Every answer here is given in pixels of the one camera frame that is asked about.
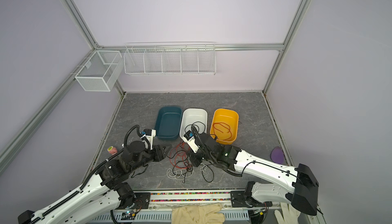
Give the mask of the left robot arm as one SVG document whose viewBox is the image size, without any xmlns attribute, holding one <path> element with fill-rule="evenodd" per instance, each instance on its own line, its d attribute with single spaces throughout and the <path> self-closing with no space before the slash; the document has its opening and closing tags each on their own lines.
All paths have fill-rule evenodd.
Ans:
<svg viewBox="0 0 392 224">
<path fill-rule="evenodd" d="M 166 159 L 171 146 L 134 141 L 100 163 L 85 181 L 64 197 L 37 211 L 19 215 L 20 224 L 85 224 L 117 208 L 141 206 L 127 179 L 151 162 Z"/>
</svg>

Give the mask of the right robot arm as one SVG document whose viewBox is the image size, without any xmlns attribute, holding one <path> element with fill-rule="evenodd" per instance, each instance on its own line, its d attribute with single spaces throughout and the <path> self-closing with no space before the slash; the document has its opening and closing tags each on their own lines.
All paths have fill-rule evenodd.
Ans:
<svg viewBox="0 0 392 224">
<path fill-rule="evenodd" d="M 220 144 L 205 133 L 189 131 L 185 134 L 184 141 L 190 147 L 188 154 L 195 167 L 207 161 L 232 176 L 249 174 L 280 187 L 276 198 L 267 198 L 258 194 L 255 182 L 249 182 L 244 192 L 245 199 L 259 203 L 286 202 L 304 214 L 317 215 L 319 183 L 307 165 L 293 167 L 273 163 L 239 147 Z"/>
</svg>

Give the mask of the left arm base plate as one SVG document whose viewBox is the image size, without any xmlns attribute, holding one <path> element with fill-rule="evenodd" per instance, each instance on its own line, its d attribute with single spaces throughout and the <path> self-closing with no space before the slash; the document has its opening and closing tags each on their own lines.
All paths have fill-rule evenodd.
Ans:
<svg viewBox="0 0 392 224">
<path fill-rule="evenodd" d="M 150 192 L 128 193 L 120 196 L 120 205 L 117 209 L 148 209 L 150 199 Z"/>
</svg>

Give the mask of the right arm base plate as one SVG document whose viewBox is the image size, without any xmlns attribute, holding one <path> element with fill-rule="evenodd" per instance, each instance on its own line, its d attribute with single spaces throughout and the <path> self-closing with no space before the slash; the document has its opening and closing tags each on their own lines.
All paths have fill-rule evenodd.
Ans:
<svg viewBox="0 0 392 224">
<path fill-rule="evenodd" d="M 259 202 L 245 191 L 230 191 L 231 205 L 234 208 L 272 207 L 272 202 Z"/>
</svg>

